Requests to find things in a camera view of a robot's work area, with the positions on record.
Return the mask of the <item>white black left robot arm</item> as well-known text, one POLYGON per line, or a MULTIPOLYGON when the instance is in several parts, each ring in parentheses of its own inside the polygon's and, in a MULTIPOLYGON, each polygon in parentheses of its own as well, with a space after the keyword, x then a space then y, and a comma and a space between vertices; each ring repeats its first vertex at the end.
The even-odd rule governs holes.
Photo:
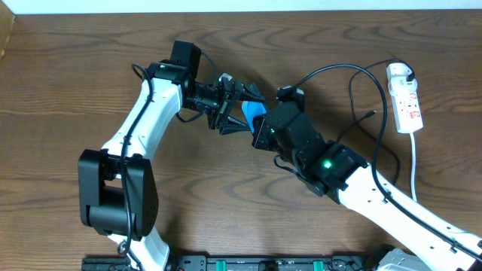
POLYGON ((249 131, 231 117, 238 101, 263 102, 254 84, 229 75, 196 80, 205 53, 175 41, 171 56, 147 68, 131 65, 141 92, 121 128, 100 150, 86 149, 78 161, 80 218, 83 225, 117 243, 133 270, 164 270, 169 246, 155 230, 159 207, 151 161, 165 130, 182 108, 206 115, 222 135, 249 131))

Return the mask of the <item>blue Galaxy smartphone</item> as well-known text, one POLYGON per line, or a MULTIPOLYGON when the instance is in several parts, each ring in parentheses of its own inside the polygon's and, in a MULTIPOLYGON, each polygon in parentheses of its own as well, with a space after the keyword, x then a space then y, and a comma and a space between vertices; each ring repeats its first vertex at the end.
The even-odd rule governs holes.
POLYGON ((266 106, 263 102, 253 101, 243 101, 242 111, 251 133, 255 132, 255 127, 253 124, 254 119, 267 113, 266 106))

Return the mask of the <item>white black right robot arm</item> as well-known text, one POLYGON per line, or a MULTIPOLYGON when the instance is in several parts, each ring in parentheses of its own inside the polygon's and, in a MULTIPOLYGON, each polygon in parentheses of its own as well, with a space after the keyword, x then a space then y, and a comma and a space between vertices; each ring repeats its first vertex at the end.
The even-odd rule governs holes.
POLYGON ((317 196, 366 217, 431 270, 479 270, 481 238, 430 212, 387 181, 359 154, 316 132, 296 102, 267 110, 244 102, 257 149, 274 151, 317 196))

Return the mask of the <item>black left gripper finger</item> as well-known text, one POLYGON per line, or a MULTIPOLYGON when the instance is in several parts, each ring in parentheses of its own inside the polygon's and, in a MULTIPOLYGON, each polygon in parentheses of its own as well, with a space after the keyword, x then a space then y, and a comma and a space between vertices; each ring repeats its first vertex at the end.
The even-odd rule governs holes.
POLYGON ((247 101, 247 102, 265 102, 265 98, 261 95, 256 84, 251 83, 250 85, 246 85, 244 83, 240 84, 241 89, 239 91, 238 100, 239 101, 247 101))
POLYGON ((218 125, 218 130, 221 135, 228 135, 235 132, 250 131, 251 129, 247 123, 244 123, 235 117, 228 116, 226 121, 218 125))

